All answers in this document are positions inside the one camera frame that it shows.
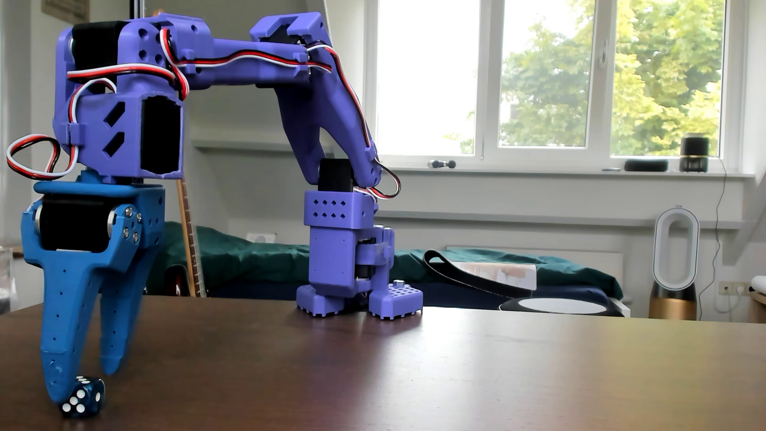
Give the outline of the blue gripper with motor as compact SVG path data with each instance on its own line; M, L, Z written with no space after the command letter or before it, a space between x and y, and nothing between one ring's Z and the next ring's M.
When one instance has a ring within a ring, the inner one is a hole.
M44 269L43 380L61 403L75 385L97 292L94 269L104 269L101 367L109 376L120 368L162 244L165 190L94 182L38 182L34 190L42 197L22 217L24 260Z

